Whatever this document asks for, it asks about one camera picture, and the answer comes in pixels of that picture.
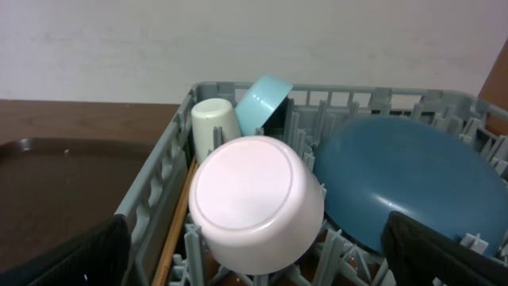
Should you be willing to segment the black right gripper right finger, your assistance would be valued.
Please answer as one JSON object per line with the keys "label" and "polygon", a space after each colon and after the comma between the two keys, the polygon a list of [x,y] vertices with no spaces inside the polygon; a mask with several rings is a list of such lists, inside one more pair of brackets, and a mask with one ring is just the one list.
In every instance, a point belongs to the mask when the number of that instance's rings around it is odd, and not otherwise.
{"label": "black right gripper right finger", "polygon": [[432,286],[507,286],[507,268],[457,244],[418,221],[392,211],[381,236],[383,252],[395,282]]}

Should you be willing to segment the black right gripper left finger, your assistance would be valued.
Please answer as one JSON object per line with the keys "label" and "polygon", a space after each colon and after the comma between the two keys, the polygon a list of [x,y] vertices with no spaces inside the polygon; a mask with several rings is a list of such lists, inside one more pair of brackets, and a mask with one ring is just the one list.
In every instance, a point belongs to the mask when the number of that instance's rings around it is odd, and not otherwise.
{"label": "black right gripper left finger", "polygon": [[1,274],[1,286],[120,285],[128,268],[131,234],[116,214],[55,249]]}

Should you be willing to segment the dark blue plate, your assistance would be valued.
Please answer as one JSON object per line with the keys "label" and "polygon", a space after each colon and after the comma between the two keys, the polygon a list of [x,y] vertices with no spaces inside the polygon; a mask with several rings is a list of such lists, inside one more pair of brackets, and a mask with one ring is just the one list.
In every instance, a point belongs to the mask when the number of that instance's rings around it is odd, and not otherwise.
{"label": "dark blue plate", "polygon": [[314,174],[334,225],[378,253],[398,211],[460,241],[478,234],[493,257],[507,231],[507,189],[470,146],[428,124],[393,115],[352,120],[315,150]]}

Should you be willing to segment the light blue bowl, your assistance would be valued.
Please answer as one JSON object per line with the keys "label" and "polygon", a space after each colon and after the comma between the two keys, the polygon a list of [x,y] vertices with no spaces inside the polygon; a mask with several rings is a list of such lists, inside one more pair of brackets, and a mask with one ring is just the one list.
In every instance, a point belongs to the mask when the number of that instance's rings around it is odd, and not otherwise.
{"label": "light blue bowl", "polygon": [[293,84],[276,76],[258,79],[235,107],[242,136],[252,136],[275,113]]}

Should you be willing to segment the cream white cup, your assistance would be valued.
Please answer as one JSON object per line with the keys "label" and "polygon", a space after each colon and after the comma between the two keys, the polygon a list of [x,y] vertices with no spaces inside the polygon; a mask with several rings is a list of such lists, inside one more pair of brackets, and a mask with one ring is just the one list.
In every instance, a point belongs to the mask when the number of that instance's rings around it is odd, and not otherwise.
{"label": "cream white cup", "polygon": [[237,139],[241,131],[233,105],[226,99],[207,99],[198,102],[191,110],[194,151],[201,164],[214,150],[214,128],[221,127],[224,142]]}

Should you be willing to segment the wooden chopstick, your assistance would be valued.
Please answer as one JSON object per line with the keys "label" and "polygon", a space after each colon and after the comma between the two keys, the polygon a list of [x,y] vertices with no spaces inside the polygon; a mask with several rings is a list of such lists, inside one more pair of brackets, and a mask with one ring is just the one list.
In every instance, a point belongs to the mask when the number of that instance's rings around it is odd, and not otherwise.
{"label": "wooden chopstick", "polygon": [[163,251],[160,255],[159,264],[156,269],[156,274],[152,281],[152,286],[164,286],[167,275],[170,271],[172,256],[175,247],[179,240],[179,233],[183,227],[183,222],[187,213],[188,197],[191,181],[194,178],[195,170],[198,167],[197,159],[194,157],[191,161],[190,168],[187,172],[187,177],[180,193],[179,201],[176,205],[171,225],[167,233],[167,238],[164,243]]}

